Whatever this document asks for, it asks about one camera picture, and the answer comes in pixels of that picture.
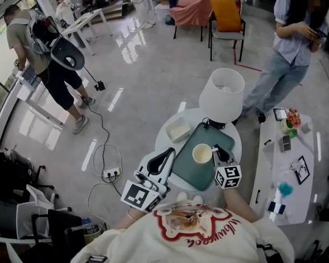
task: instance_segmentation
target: teal tray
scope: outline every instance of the teal tray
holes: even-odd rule
[[[214,169],[212,159],[204,165],[195,163],[192,158],[194,147],[204,143],[212,148],[213,145],[218,144],[221,148],[231,151],[235,144],[233,138],[218,129],[211,126],[205,129],[204,126],[203,123],[198,124],[173,164],[173,173],[199,191],[204,191],[210,186],[214,179]]]

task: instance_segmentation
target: lamp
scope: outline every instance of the lamp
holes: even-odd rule
[[[222,129],[240,116],[244,86],[242,76],[232,69],[213,71],[198,100],[210,125]]]

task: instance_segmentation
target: flower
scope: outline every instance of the flower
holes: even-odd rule
[[[289,109],[287,113],[286,123],[288,127],[297,129],[301,125],[300,114],[296,109]]]

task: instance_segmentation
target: black shorts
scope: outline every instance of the black shorts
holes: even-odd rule
[[[38,75],[43,84],[48,89],[50,95],[64,110],[72,107],[74,98],[67,90],[67,84],[73,89],[78,89],[82,85],[82,79],[76,71],[68,70],[51,60],[47,69]]]

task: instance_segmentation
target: gray chair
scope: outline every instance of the gray chair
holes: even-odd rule
[[[241,49],[240,49],[240,57],[239,62],[241,61],[242,50],[243,50],[243,42],[245,39],[245,26],[246,23],[243,19],[241,19],[242,23],[242,33],[241,32],[219,32],[217,30],[217,20],[215,18],[214,12],[212,11],[209,17],[209,34],[208,34],[208,47],[211,49],[210,52],[210,61],[212,61],[212,39],[222,39],[222,40],[232,40],[234,41],[233,49],[235,49],[235,45],[237,41],[241,41]]]
[[[70,41],[62,37],[55,41],[50,55],[58,64],[69,70],[80,70],[85,64],[83,53]]]

